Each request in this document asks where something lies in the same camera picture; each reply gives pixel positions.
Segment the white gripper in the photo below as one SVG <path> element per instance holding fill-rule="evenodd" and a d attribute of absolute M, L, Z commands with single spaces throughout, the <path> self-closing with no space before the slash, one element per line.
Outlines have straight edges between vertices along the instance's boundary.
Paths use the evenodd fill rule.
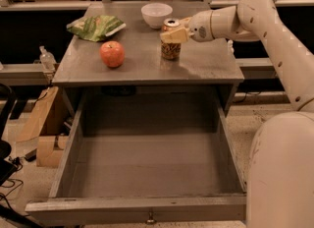
<path fill-rule="evenodd" d="M 214 39 L 211 29 L 212 13 L 212 10 L 207 10 L 181 19 L 180 24 L 184 28 L 165 30 L 160 34 L 160 39 L 164 43 L 184 43 L 189 37 L 197 42 L 212 41 Z"/>

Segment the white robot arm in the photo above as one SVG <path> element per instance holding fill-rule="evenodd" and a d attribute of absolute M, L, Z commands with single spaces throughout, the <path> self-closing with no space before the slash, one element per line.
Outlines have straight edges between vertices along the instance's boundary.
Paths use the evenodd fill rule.
<path fill-rule="evenodd" d="M 219 38 L 260 41 L 288 100 L 252 140 L 246 228 L 314 228 L 314 55 L 282 22 L 273 0 L 205 10 L 160 34 L 164 43 Z"/>

